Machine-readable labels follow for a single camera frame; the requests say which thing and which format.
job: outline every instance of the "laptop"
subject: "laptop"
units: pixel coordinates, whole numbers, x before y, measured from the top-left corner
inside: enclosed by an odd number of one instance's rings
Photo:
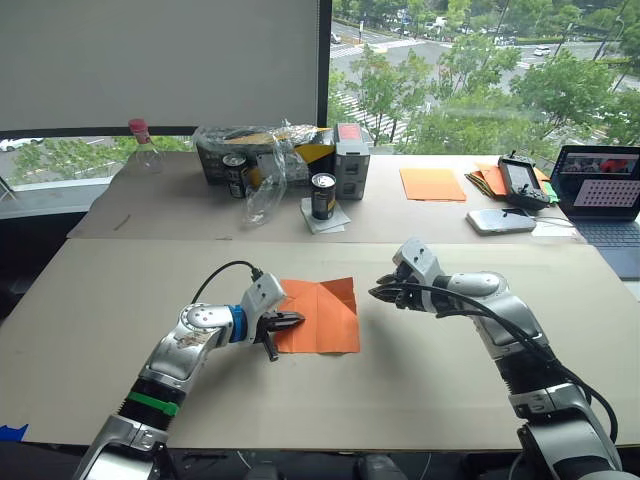
[[[551,185],[562,211],[618,277],[640,279],[640,147],[564,146]]]

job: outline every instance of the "green band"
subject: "green band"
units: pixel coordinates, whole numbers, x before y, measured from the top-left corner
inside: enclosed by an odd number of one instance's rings
[[[163,402],[162,400],[158,400],[157,398],[150,397],[143,393],[129,392],[127,399],[142,403],[143,405],[155,408],[156,410],[160,410],[162,413],[169,415],[170,417],[175,417],[178,410],[180,410],[180,407],[173,402]]]

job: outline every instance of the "beige cardboard tabletop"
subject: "beige cardboard tabletop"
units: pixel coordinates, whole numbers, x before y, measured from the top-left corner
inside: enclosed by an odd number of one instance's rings
[[[88,444],[208,274],[247,259],[282,279],[353,276],[362,350],[209,355],[170,428],[174,447],[518,448],[523,423],[471,321],[368,295],[398,245],[69,240],[0,326],[0,425]],[[640,307],[588,245],[433,245],[446,273],[493,270],[529,304],[558,357],[605,394],[619,444],[640,443]],[[244,267],[201,299],[237,303]],[[608,428],[606,416],[597,414]]]
[[[273,218],[260,228],[242,224],[244,200],[232,198],[225,185],[206,183],[195,153],[168,153],[160,174],[135,175],[129,163],[70,233],[70,238],[151,238],[161,240],[251,240],[269,242],[402,243],[417,235],[431,243],[582,243],[579,234],[532,237],[512,233],[481,237],[465,221],[471,210],[505,208],[482,194],[464,174],[476,163],[496,163],[497,156],[372,156],[364,198],[339,200],[351,218],[346,230],[312,235],[300,213],[305,187],[292,187]],[[400,168],[450,168],[466,202],[407,200]],[[538,216],[566,218],[560,208]]]

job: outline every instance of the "plastic bottle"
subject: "plastic bottle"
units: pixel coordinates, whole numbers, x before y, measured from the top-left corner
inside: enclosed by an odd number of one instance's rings
[[[129,128],[138,141],[138,148],[133,154],[138,169],[144,173],[162,172],[162,152],[151,141],[147,122],[143,118],[132,118]]]

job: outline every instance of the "orange paper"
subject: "orange paper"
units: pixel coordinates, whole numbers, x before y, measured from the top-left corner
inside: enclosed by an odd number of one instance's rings
[[[400,176],[409,200],[467,199],[453,171],[446,168],[401,168]]]
[[[507,194],[507,189],[504,185],[504,180],[502,179],[502,172],[500,172],[500,167],[497,165],[487,165],[484,163],[478,163],[478,168],[480,168],[480,172],[484,177],[485,182],[489,185],[489,188],[496,196],[505,196]],[[549,177],[547,177],[544,173],[534,167],[534,173],[536,174],[536,178],[538,179],[538,183],[542,184],[542,182],[548,182]]]
[[[353,278],[329,282],[281,280],[287,299],[280,310],[299,312],[305,321],[277,332],[276,346],[287,353],[349,353],[360,351]]]

